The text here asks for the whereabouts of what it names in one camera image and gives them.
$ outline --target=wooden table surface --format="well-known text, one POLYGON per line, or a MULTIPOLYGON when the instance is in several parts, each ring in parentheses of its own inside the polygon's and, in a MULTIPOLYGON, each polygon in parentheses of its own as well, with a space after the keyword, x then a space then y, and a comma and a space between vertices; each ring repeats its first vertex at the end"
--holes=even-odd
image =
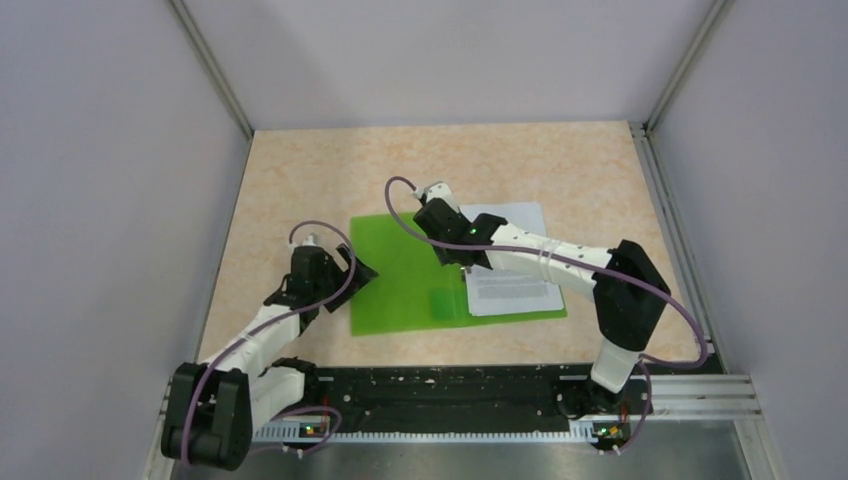
MULTIPOLYGON (((347 232, 353 216, 386 213, 383 186, 391 175, 419 186, 444 180, 460 204, 539 202, 548 235, 563 241, 639 242, 680 298, 625 122, 260 131, 200 358, 223 347, 279 286, 289 268, 287 236, 297 222, 320 219, 347 232)), ((399 211, 417 209, 408 193, 397 186, 399 211)), ((339 243, 330 232, 315 232, 325 247, 339 243)), ((567 290, 564 298, 564 319, 365 337, 351 336, 348 306, 322 310, 281 355, 320 366, 591 362, 602 338, 594 305, 567 290)), ((670 307, 648 352, 672 360, 697 356, 689 327, 670 307)))

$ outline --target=gray wall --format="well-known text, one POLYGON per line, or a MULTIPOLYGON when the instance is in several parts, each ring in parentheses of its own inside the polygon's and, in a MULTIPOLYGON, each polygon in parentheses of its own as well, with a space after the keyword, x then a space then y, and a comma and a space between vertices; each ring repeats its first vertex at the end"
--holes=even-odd
POLYGON ((848 2, 737 2, 658 133, 731 366, 792 478, 845 478, 848 2))
POLYGON ((4 2, 0 478, 138 478, 246 142, 163 1, 4 2))
POLYGON ((257 129, 642 120, 711 0, 189 0, 257 129))

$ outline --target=beige marble tabletop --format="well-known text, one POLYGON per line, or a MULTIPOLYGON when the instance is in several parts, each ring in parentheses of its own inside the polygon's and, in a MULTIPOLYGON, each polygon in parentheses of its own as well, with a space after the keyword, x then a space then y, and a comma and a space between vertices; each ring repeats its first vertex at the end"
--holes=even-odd
MULTIPOLYGON (((256 132, 201 344, 206 358, 256 314, 288 271, 297 222, 386 213, 383 186, 404 175, 448 182, 460 203, 535 201, 548 235, 613 247, 642 244, 679 298, 668 252, 625 122, 487 124, 256 132)), ((400 211, 418 204, 400 184, 400 211)), ((339 243, 317 229, 325 247, 339 243)), ((582 363, 601 341, 594 305, 564 291, 568 316, 484 327, 352 337, 348 306, 322 309, 281 352, 321 366, 582 363)), ((686 322, 667 308, 648 352, 697 356, 686 322)))

